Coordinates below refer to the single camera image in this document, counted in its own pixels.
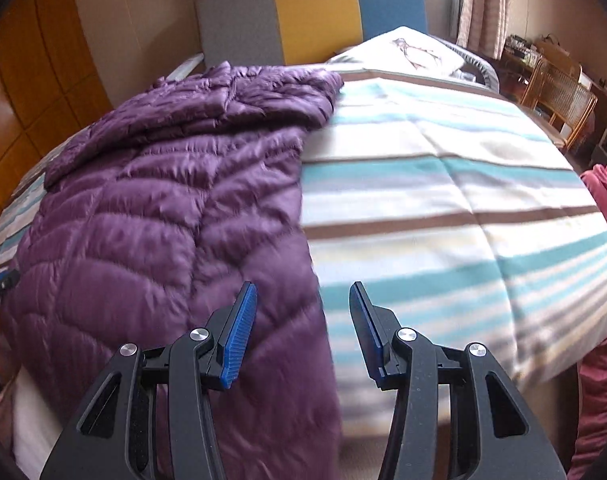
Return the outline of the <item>purple quilted down jacket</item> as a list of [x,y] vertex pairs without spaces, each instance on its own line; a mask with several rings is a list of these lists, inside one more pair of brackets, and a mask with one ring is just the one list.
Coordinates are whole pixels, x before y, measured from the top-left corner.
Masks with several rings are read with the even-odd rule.
[[328,70],[222,64],[134,96],[49,164],[2,315],[59,420],[121,344],[172,344],[251,282],[239,377],[211,399],[226,474],[337,476],[337,387],[300,217],[303,145],[342,86]]

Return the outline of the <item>striped bed comforter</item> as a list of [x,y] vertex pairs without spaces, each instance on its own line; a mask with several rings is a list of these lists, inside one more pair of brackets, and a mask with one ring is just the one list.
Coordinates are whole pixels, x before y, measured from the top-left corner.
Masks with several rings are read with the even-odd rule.
[[[355,282],[437,344],[483,342],[520,386],[607,337],[606,220],[527,115],[486,90],[337,75],[334,113],[303,145],[300,226],[319,281],[339,445],[381,436],[392,413],[350,323]],[[33,166],[0,215],[0,272],[15,269],[49,164],[90,126]]]

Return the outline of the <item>orange wooden wardrobe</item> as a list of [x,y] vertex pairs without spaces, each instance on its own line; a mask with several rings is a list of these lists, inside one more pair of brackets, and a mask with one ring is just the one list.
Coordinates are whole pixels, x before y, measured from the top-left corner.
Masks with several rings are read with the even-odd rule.
[[0,214],[33,166],[111,107],[76,0],[10,0],[0,14]]

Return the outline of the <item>white printed pillow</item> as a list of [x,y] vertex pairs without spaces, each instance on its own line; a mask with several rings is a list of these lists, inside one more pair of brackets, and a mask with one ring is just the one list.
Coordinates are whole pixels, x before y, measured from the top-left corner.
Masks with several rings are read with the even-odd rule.
[[438,39],[402,26],[348,48],[328,63],[355,63],[372,70],[445,78],[466,61]]

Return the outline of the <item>rattan wooden chair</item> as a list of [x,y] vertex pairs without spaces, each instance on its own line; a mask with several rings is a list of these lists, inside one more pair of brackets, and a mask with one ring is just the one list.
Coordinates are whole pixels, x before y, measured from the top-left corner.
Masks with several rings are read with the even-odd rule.
[[597,97],[579,81],[540,58],[519,100],[526,110],[547,112],[545,122],[553,130],[553,143],[567,152],[596,107]]

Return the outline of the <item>grey yellow blue headboard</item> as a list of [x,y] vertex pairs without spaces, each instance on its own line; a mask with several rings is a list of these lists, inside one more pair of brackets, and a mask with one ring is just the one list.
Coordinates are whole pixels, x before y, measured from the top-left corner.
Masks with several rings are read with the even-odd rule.
[[428,32],[425,0],[197,0],[204,64],[323,63],[401,26]]

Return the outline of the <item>pink striped curtain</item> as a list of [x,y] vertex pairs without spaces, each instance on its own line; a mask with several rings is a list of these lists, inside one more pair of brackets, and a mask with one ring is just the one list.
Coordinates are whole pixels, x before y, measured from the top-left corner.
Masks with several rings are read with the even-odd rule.
[[509,0],[461,0],[456,44],[501,58],[509,28]]

